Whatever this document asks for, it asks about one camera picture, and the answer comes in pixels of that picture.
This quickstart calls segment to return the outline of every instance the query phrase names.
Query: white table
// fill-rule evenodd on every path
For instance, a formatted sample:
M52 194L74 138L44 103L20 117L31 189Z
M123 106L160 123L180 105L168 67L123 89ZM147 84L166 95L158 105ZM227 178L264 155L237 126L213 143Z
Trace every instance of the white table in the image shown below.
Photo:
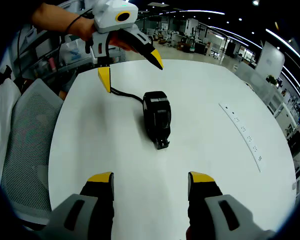
M74 81L60 111L49 159L52 209L80 193L94 174L114 172L114 240L185 239L188 172L212 176L253 213L263 229L277 230L295 203L294 164L285 136L257 95L222 66L164 60L111 65L118 90L143 97L164 91L171 105L170 145L156 150L143 127L142 105L106 93L97 70ZM219 106L244 119L266 162L259 172L239 131Z

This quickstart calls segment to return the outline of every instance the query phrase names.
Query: mesh office chair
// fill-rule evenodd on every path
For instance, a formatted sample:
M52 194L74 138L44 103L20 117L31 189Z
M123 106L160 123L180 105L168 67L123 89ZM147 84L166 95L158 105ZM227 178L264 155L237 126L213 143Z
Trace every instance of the mesh office chair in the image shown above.
M46 225L49 221L48 163L62 104L63 101L37 79L12 110L1 188L16 215L30 223Z

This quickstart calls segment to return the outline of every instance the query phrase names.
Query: white wall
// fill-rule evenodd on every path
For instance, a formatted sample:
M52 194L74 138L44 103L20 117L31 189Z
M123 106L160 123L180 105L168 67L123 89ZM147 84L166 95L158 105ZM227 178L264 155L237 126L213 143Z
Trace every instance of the white wall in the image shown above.
M258 72L264 79L266 79L268 75L273 75L274 78L277 79L281 73L284 63L284 54L266 41L255 71Z
M208 31L206 37L209 39L209 42L211 42L212 44L217 44L220 47L224 46L224 44L222 45L223 40L216 37L215 33Z
M198 20L193 19L193 18L188 18L187 21L185 22L185 34L188 36L191 36L192 34L192 28L193 32L196 30L196 27L198 28Z

